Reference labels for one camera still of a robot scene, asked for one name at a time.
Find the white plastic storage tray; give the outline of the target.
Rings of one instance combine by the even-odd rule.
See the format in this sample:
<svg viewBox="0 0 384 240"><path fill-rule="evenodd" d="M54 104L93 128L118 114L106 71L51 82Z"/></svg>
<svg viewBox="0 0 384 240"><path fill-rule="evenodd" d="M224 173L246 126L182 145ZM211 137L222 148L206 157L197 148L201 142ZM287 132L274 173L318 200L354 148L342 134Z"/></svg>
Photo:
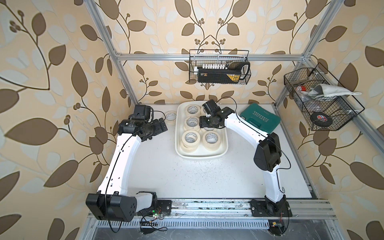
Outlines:
<svg viewBox="0 0 384 240"><path fill-rule="evenodd" d="M184 130L184 121L186 118L186 106L190 104L196 104L201 107L201 116L205 116L206 112L203 110L202 105L205 103L205 101L192 101L192 102L186 102L182 103L179 105L177 109L177 119L176 119L176 133L175 133L175 149L176 152L179 156L181 156L184 159L189 159L189 160L208 160L208 159L216 159L219 157L224 156L224 154L227 153L229 149L229 142L228 142L228 135L227 135L227 130L226 129L210 129L210 128L203 128L197 131L200 136L201 136L201 141L198 149L192 153L185 153L180 146L181 143L181 138L183 133L185 132ZM203 146L203 135L207 131L215 131L217 132L220 137L221 137L221 145L218 150L216 151L209 151Z"/></svg>

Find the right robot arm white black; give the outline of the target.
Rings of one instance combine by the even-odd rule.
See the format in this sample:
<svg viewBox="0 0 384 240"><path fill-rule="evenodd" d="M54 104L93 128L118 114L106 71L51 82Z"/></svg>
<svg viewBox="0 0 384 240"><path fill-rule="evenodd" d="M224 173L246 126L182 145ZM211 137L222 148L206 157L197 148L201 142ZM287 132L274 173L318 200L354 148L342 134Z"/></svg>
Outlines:
<svg viewBox="0 0 384 240"><path fill-rule="evenodd" d="M242 119L235 110L229 107L220 108L213 100L205 102L202 107L206 115L200 117L200 128L230 129L255 148L254 163L263 171L265 198L274 204L280 202L285 193L279 182L282 156L279 136L257 129Z"/></svg>

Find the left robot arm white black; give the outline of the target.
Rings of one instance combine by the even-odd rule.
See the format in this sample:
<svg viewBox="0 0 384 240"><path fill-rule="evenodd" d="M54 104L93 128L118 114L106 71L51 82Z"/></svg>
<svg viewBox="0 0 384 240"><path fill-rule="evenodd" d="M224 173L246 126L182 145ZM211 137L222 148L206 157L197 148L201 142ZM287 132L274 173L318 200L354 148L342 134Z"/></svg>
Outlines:
<svg viewBox="0 0 384 240"><path fill-rule="evenodd" d="M128 178L142 142L168 130L165 119L155 119L147 105L135 106L133 114L119 124L116 149L106 176L95 194L88 194L86 206L101 221L130 222L142 210L158 207L155 192L128 193Z"/></svg>

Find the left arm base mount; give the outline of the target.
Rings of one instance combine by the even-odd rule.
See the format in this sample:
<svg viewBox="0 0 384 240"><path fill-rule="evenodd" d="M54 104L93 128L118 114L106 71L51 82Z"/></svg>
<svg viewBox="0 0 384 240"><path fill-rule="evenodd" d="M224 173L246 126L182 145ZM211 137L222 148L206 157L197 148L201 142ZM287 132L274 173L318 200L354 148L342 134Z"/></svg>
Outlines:
<svg viewBox="0 0 384 240"><path fill-rule="evenodd" d="M171 200L154 200L152 205L147 208L138 211L138 216L144 217L155 217L158 215L170 216L172 211L172 201Z"/></svg>

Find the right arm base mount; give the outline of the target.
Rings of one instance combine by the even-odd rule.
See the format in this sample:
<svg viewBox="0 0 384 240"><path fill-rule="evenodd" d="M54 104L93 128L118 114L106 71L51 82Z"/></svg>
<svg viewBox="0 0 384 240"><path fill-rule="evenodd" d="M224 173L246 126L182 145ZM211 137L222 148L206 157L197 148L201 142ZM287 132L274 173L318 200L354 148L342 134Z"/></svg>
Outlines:
<svg viewBox="0 0 384 240"><path fill-rule="evenodd" d="M286 196L283 195L283 198L274 203L265 197L264 200L251 200L250 207L253 217L292 217L292 211L289 203L287 202Z"/></svg>

